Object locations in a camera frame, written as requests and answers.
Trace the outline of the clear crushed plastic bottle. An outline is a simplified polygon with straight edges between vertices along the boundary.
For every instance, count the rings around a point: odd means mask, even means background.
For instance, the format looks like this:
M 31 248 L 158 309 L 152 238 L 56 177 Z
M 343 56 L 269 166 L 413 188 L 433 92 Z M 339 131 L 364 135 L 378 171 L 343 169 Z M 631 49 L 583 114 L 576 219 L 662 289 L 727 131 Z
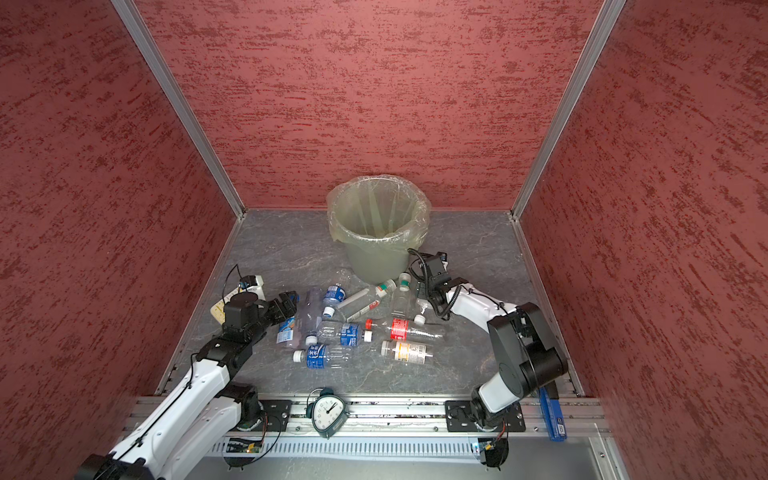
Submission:
M 317 342 L 317 329 L 323 321 L 324 295 L 324 290 L 313 287 L 299 296 L 296 313 L 279 324 L 278 346 L 297 350 Z

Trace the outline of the yellow label white cap bottle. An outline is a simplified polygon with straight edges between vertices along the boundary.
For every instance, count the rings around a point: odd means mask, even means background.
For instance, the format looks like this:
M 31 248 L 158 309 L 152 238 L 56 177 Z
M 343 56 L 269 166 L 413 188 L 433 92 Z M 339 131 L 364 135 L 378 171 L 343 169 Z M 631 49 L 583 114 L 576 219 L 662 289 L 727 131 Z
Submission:
M 418 365 L 424 365 L 433 358 L 428 345 L 402 340 L 383 341 L 380 354 L 395 361 Z

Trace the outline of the green cap slim bottle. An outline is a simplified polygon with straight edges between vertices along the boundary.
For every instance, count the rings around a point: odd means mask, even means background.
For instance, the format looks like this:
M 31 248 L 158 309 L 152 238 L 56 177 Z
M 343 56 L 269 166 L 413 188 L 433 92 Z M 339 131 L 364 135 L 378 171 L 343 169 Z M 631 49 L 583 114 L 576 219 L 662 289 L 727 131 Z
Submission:
M 342 301 L 337 308 L 337 314 L 344 321 L 353 321 L 375 309 L 395 288 L 396 284 L 392 279 L 376 286 L 366 287 Z

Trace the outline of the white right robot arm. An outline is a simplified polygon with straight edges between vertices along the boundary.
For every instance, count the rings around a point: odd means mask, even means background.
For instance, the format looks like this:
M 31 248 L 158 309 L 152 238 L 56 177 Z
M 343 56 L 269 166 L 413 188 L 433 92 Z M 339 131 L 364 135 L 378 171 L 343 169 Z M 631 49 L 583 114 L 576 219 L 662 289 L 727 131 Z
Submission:
M 410 273 L 436 316 L 463 317 L 489 336 L 497 372 L 471 394 L 470 418 L 478 427 L 497 427 L 508 407 L 568 373 L 566 355 L 539 306 L 505 303 L 451 277 L 443 252 L 408 253 L 414 257 Z

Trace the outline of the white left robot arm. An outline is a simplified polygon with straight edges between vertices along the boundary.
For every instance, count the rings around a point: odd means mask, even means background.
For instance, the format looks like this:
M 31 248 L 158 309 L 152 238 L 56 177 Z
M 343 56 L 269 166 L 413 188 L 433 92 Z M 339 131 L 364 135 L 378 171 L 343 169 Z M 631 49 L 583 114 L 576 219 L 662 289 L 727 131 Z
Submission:
M 264 438 L 287 427 L 287 402 L 260 400 L 252 385 L 234 378 L 267 330 L 297 312 L 299 296 L 282 292 L 273 300 L 243 291 L 224 304 L 220 335 L 191 357 L 176 388 L 106 455 L 92 454 L 78 479 L 184 479 L 228 432 Z

